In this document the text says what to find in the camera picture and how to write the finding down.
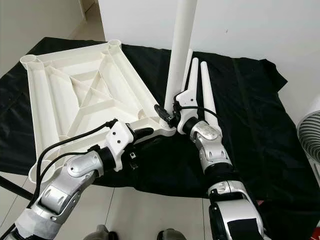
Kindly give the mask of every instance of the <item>vertical white pole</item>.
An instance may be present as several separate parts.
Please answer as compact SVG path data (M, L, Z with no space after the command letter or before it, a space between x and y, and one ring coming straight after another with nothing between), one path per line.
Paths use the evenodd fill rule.
M169 114L173 112L174 96L181 92L196 6L197 0L178 1L164 101L164 109ZM161 121L161 126L168 128L165 121Z
M214 96L212 93L207 63L205 61L202 61L200 64L200 67L201 67L201 78L202 78L203 106L206 109L209 109L215 113L216 106L215 106ZM204 118L211 127L214 127L221 132L221 128L218 125L218 120L215 116L205 111Z

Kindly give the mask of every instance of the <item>white tube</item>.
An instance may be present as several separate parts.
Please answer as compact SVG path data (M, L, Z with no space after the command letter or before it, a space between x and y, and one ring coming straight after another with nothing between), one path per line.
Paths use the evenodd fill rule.
M205 61L202 61L200 64L200 67L201 67L201 78L202 78L203 106L206 109L209 109L215 113L216 112L215 100L214 100L213 92L211 89L210 76L209 76L207 63ZM204 118L211 127L217 128L221 132L221 129L218 125L218 120L215 116L205 111Z
M192 65L190 70L190 77L188 83L188 90L194 89L197 91L197 84L198 84L198 65L199 60L197 57L192 59Z
M174 96L181 92L196 6L197 0L178 2L164 101L164 108L169 114L173 112Z
M186 82L187 82L187 77L188 77L188 72L189 72L189 67L190 67L190 63L191 63L191 58L192 58L192 53L193 52L194 51L191 48L189 48L188 55L186 57L183 81L182 81L182 86L181 86L181 92L183 92L185 90L185 87L186 87Z

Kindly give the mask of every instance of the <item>black fabric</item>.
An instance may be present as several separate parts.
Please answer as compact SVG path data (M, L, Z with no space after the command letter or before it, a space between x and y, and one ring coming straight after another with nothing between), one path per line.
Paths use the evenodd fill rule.
M263 240L255 218L229 221L227 224L232 240Z
M226 162L208 166L204 171L204 177L207 188L222 181L240 181L240 177L234 167Z
M29 54L99 43L45 37ZM122 50L163 105L171 52L126 44ZM223 144L246 187L255 199L265 201L261 211L270 225L269 235L273 239L281 239L278 236L282 234L287 239L308 239L320 219L320 191L295 125L278 97L287 81L266 59L232 59L204 52L194 52L193 56L207 62L216 111L222 120ZM202 105L200 76L197 102ZM203 118L203 112L199 111L199 116ZM125 162L123 171L110 172L95 184L133 186L170 196L207 197L199 152L186 136L150 139L136 146L136 156L135 171ZM0 171L26 175L35 161L27 72L18 63L0 80Z

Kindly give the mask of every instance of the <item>tiled floor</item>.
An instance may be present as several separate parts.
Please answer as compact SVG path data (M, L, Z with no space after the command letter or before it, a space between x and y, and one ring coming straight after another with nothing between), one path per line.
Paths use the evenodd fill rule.
M104 41L99 7L86 13L87 23L74 39ZM0 172L25 189L34 190L26 176ZM0 187L0 235L17 219L28 201ZM130 187L90 186L60 229L57 240L81 240L105 224L121 240L155 240L159 231L175 228L190 240L211 240L208 201L200 198L168 197L136 191Z

